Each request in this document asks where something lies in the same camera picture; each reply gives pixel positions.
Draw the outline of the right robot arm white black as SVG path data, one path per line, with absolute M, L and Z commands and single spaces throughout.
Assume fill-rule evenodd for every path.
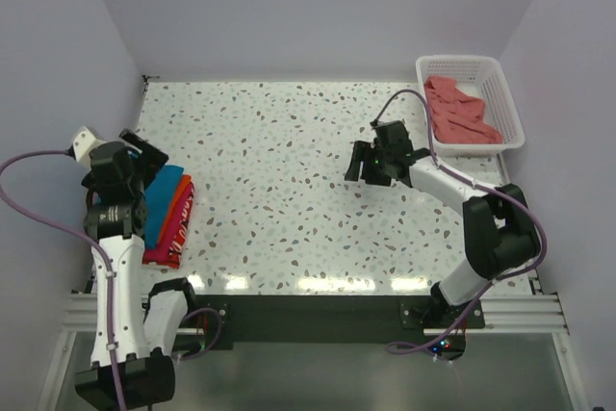
M 382 187 L 396 181 L 435 197 L 461 217 L 464 260 L 432 285 L 421 318 L 424 325 L 452 326 L 488 284 L 540 255 L 538 226 L 519 187 L 484 185 L 429 149 L 414 148 L 400 121 L 372 128 L 373 141 L 353 144 L 345 179 Z

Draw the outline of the blue t shirt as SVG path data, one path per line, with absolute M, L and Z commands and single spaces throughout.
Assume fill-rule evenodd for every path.
M 157 246 L 159 235 L 171 201 L 181 181 L 184 169 L 179 166 L 163 166 L 152 183 L 145 189 L 147 217 L 144 242 L 147 249 Z

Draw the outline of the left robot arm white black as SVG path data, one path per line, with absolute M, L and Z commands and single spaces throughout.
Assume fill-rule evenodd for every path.
M 84 230 L 97 279 L 96 339 L 90 367 L 75 377 L 77 395 L 97 410 L 133 410 L 169 401 L 175 391 L 172 352 L 180 326 L 199 303 L 185 278 L 157 283 L 141 296 L 145 189 L 168 156 L 134 132 L 104 141 L 87 126 L 71 142 L 88 173 Z

